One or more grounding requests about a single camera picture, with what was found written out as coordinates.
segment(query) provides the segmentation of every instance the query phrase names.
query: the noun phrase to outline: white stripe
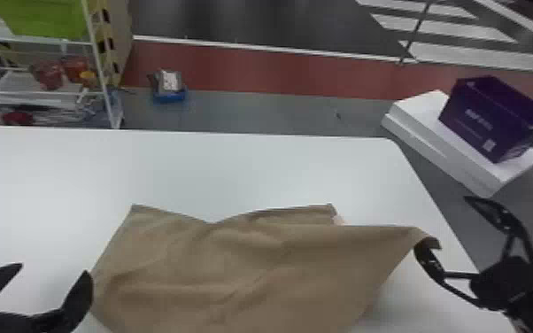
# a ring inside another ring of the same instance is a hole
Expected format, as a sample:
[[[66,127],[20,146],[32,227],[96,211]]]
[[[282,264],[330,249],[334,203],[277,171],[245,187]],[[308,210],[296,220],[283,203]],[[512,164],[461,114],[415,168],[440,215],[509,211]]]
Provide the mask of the white stripe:
[[[383,27],[390,30],[413,31],[417,24],[417,19],[401,18],[397,16],[378,15],[372,16]],[[420,31],[424,34],[451,35],[466,38],[486,39],[491,41],[501,41],[516,43],[516,41],[505,35],[494,27],[471,26],[467,24],[456,24],[427,20],[421,24]]]
[[[520,24],[521,26],[533,32],[533,20],[527,19],[526,17],[522,16],[518,12],[515,12],[512,9],[507,8],[504,5],[496,3],[492,0],[473,0],[473,1],[488,7],[489,9],[495,11],[496,13]]]
[[[167,37],[159,37],[159,36],[154,36],[154,35],[134,35],[134,39],[136,41],[141,41],[141,42],[212,46],[212,47],[219,47],[219,48],[224,48],[224,49],[237,49],[237,50],[263,50],[263,51],[268,51],[268,52],[305,54],[305,55],[310,55],[310,56],[322,56],[322,57],[379,60],[379,61],[389,61],[389,62],[396,62],[400,59],[400,57],[378,56],[378,55],[373,55],[373,54],[344,53],[344,52],[332,52],[332,51],[324,51],[324,50],[304,50],[304,49],[280,48],[280,47],[273,47],[273,46],[250,45],[250,44],[241,44],[241,43],[206,42],[206,41],[199,41],[199,40],[194,40],[194,39],[167,38]],[[406,58],[405,62],[412,63],[412,64],[417,63],[417,61],[412,58]]]
[[[419,61],[533,71],[533,54],[413,43],[409,52]]]
[[[425,3],[406,0],[357,0],[358,4],[372,7],[398,9],[400,11],[422,12]],[[461,18],[476,19],[476,16],[462,8],[445,4],[432,4],[429,8],[430,14],[457,16]]]

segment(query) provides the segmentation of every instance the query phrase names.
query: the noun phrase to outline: white table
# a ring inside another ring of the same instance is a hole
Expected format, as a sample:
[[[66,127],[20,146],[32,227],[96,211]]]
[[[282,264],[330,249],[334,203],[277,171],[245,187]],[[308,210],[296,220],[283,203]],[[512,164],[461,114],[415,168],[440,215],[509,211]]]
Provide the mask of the white table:
[[[133,203],[201,219],[333,203],[351,224],[437,236],[447,268],[474,265],[400,149],[385,139],[0,128],[0,266],[24,262],[0,309],[56,307]],[[104,329],[88,318],[77,331]],[[512,332],[437,287],[410,254],[353,332]]]

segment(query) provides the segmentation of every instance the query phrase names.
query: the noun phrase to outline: tan fabric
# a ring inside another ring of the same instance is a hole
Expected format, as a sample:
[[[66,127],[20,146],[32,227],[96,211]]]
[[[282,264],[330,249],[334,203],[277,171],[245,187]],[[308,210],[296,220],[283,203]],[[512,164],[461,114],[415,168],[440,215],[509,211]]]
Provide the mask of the tan fabric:
[[[336,226],[332,205],[205,223],[133,206],[93,269],[114,333],[337,333],[375,301],[417,228]]]

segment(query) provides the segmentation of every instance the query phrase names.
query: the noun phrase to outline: gray floor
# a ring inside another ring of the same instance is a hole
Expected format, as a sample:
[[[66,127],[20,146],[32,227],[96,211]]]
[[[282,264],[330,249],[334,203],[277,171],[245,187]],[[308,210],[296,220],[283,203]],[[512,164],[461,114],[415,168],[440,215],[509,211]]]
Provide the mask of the gray floor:
[[[155,105],[147,89],[125,97],[125,128],[220,133],[388,137],[396,141],[479,268],[494,263],[504,237],[462,200],[471,193],[380,127],[390,101],[191,91],[178,105]],[[495,197],[533,237],[533,170]]]

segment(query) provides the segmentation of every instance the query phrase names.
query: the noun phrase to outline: blue object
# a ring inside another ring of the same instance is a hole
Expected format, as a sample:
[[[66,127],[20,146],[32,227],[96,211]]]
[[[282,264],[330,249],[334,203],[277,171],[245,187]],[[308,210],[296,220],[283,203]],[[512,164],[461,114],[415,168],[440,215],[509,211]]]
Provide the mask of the blue object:
[[[533,146],[533,100],[493,76],[457,80],[440,121],[493,163]]]
[[[184,99],[186,99],[186,96],[188,95],[188,89],[184,87],[184,89],[180,91],[176,91],[173,94],[157,94],[156,91],[153,91],[153,101],[155,103],[163,104],[163,103],[174,103],[174,102],[181,102]]]

